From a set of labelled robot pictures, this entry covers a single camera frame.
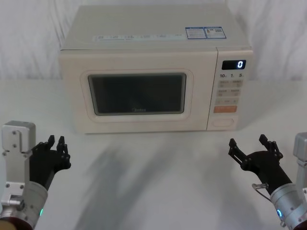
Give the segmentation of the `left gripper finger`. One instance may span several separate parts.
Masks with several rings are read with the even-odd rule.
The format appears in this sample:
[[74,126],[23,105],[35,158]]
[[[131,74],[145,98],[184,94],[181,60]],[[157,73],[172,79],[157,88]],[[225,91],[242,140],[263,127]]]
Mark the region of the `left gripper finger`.
[[50,135],[46,142],[39,142],[33,149],[33,154],[52,154],[55,153],[54,150],[51,148],[55,144],[55,137],[54,135]]
[[68,153],[68,146],[65,143],[64,136],[61,136],[59,138],[59,141],[57,144],[57,158],[58,158],[58,163],[57,163],[58,168],[70,168],[71,167],[71,163],[70,163],[71,156]]

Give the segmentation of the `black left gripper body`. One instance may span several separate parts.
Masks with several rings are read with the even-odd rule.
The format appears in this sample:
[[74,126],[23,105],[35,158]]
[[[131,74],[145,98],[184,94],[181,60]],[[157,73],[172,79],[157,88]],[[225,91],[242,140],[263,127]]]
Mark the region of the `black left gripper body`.
[[52,154],[32,154],[30,157],[30,181],[49,190],[55,174],[69,168],[58,168],[57,150]]

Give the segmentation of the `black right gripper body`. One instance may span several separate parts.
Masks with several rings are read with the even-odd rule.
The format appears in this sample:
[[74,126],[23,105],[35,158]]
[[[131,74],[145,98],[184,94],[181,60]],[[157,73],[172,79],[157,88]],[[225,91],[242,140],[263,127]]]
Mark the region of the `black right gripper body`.
[[271,195],[277,188],[292,183],[280,166],[282,157],[280,152],[256,151],[244,156],[240,167],[256,174],[263,184],[268,185],[266,190]]

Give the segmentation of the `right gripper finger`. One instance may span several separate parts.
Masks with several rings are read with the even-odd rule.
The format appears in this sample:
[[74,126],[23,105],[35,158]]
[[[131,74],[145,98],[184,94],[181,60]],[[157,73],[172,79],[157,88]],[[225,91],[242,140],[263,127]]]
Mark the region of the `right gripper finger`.
[[244,171],[250,171],[251,164],[250,158],[244,152],[242,152],[236,144],[236,141],[231,138],[229,141],[229,152],[228,155],[231,156]]
[[259,142],[277,159],[277,161],[283,158],[283,154],[279,151],[276,141],[269,141],[264,134],[261,134]]

